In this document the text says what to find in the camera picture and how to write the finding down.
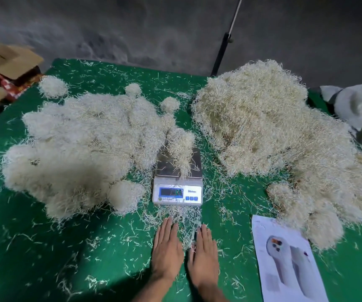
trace cardboard box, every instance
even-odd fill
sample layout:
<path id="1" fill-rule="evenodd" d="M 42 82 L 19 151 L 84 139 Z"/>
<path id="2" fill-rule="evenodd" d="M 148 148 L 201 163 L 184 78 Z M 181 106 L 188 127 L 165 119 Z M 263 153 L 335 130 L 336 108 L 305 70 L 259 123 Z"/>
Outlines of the cardboard box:
<path id="1" fill-rule="evenodd" d="M 14 101 L 39 75 L 43 58 L 29 47 L 0 44 L 0 101 Z"/>

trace person's left hand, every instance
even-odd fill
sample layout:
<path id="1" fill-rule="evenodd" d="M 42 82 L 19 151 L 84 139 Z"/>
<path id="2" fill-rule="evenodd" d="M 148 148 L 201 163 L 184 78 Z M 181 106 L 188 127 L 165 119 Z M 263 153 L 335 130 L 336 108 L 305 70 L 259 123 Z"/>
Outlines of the person's left hand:
<path id="1" fill-rule="evenodd" d="M 152 273 L 158 278 L 164 278 L 171 283 L 177 277 L 184 261 L 182 244 L 177 237 L 178 223 L 173 228 L 173 219 L 165 218 L 158 227 L 154 238 L 152 254 Z"/>

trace blue display frame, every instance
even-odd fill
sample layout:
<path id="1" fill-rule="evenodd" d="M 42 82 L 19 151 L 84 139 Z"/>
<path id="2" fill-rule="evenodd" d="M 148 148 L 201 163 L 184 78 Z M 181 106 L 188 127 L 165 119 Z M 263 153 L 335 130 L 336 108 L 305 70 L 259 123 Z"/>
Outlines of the blue display frame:
<path id="1" fill-rule="evenodd" d="M 165 189 L 165 190 L 182 190 L 182 195 L 162 195 L 161 194 L 162 189 Z M 184 198 L 184 189 L 183 188 L 174 188 L 174 187 L 160 187 L 159 192 L 158 192 L 158 197 L 163 197 L 163 198 Z"/>

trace forearm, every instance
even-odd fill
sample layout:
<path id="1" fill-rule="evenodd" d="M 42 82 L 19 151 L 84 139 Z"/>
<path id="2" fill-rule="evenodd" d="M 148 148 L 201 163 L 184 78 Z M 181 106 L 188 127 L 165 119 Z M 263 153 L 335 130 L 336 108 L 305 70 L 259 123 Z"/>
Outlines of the forearm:
<path id="1" fill-rule="evenodd" d="M 198 292 L 205 302 L 228 302 L 217 285 L 200 285 Z"/>
<path id="2" fill-rule="evenodd" d="M 145 287 L 133 298 L 132 302 L 160 302 L 172 284 L 171 280 L 152 275 Z"/>

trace scale control panel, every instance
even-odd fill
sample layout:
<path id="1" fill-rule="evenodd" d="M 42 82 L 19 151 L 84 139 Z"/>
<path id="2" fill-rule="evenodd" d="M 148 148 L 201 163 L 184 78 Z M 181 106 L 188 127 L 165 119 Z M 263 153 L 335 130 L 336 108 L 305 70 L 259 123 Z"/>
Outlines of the scale control panel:
<path id="1" fill-rule="evenodd" d="M 154 184 L 154 204 L 202 205 L 203 189 L 201 186 Z"/>

